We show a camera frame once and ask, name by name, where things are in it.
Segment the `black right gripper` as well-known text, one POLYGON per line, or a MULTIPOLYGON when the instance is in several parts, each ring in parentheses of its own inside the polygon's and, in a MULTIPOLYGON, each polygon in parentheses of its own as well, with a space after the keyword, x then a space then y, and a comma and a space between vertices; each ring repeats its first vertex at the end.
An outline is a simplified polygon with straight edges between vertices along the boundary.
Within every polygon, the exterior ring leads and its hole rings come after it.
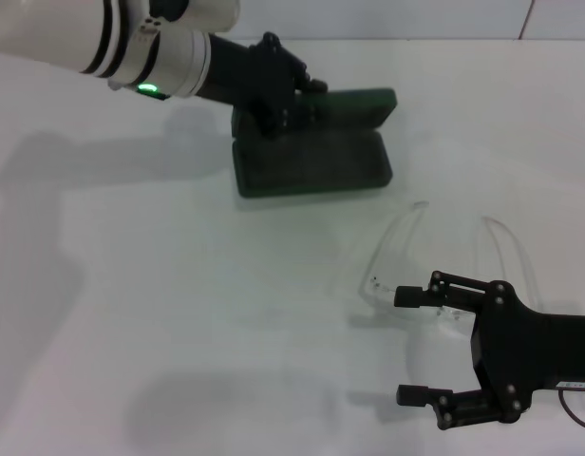
POLYGON ((512 424, 531 407, 538 390, 585 392, 585 315, 537 312, 507 282, 441 271, 432 273, 425 290, 397 287, 393 304, 476 314, 471 349, 482 390, 401 385, 396 392, 401 407, 431 406, 440 430, 512 424))

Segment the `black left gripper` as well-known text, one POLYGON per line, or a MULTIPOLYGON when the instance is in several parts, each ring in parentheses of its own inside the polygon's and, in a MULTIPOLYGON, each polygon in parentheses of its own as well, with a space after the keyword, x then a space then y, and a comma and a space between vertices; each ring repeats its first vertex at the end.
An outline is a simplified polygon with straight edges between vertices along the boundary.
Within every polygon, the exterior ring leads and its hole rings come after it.
POLYGON ((210 63, 198 97, 251 115, 265 136, 318 126, 320 108, 296 104, 296 93, 323 94, 329 86, 307 79, 306 65, 277 35, 266 32, 258 43, 245 47, 211 34, 209 44, 210 63))

